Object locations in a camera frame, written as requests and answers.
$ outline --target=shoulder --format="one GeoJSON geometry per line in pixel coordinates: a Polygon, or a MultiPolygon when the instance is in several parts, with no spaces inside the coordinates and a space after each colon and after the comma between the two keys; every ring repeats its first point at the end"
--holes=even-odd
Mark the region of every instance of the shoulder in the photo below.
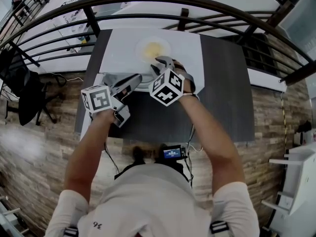
{"type": "Polygon", "coordinates": [[[79,193],[64,190],[58,200],[46,230],[46,237],[63,236],[65,230],[76,228],[80,218],[88,213],[89,204],[79,193]]]}
{"type": "Polygon", "coordinates": [[[257,213],[245,183],[233,182],[224,185],[214,194],[213,202],[213,222],[227,222],[235,237],[259,236],[257,213]]]}

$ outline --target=black chair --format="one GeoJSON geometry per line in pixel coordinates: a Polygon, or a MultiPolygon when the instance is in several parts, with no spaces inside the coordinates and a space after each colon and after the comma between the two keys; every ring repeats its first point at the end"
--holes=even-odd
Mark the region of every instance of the black chair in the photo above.
{"type": "Polygon", "coordinates": [[[26,125],[36,114],[36,125],[39,125],[42,110],[53,119],[46,107],[47,103],[56,97],[63,99],[62,94],[56,94],[46,98],[47,86],[51,82],[42,83],[38,73],[28,69],[23,57],[13,48],[4,49],[0,53],[0,78],[19,97],[19,108],[8,108],[8,111],[18,112],[21,125],[26,125]]]}

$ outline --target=person in background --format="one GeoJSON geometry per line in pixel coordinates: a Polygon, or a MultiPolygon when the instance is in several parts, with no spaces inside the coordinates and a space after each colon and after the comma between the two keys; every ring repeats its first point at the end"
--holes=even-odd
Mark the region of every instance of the person in background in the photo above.
{"type": "MultiPolygon", "coordinates": [[[[12,9],[15,10],[19,5],[20,3],[22,3],[22,0],[12,0],[12,9]]],[[[29,12],[30,8],[25,4],[25,3],[22,3],[24,8],[26,9],[27,12],[29,12]]],[[[23,17],[25,16],[26,13],[25,12],[21,12],[20,16],[23,17]]]]}

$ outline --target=blue screen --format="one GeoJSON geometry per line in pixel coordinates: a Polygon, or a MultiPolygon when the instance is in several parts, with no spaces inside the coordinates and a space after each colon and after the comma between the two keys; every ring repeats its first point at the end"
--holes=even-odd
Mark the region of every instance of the blue screen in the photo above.
{"type": "Polygon", "coordinates": [[[181,151],[179,148],[163,150],[163,154],[164,154],[165,159],[181,157],[181,151]]]}

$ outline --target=hand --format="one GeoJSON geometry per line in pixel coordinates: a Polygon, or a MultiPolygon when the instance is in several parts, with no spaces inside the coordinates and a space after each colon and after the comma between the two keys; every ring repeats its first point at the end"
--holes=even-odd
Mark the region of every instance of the hand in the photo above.
{"type": "Polygon", "coordinates": [[[97,113],[97,119],[100,121],[113,123],[115,121],[114,110],[108,109],[97,113]]]}
{"type": "MultiPolygon", "coordinates": [[[[178,75],[180,75],[183,71],[186,71],[185,68],[183,67],[183,65],[180,62],[178,62],[177,60],[173,60],[173,63],[175,65],[175,72],[178,75]]],[[[184,80],[183,91],[185,91],[187,93],[192,93],[190,80],[188,80],[188,79],[184,80]]]]}

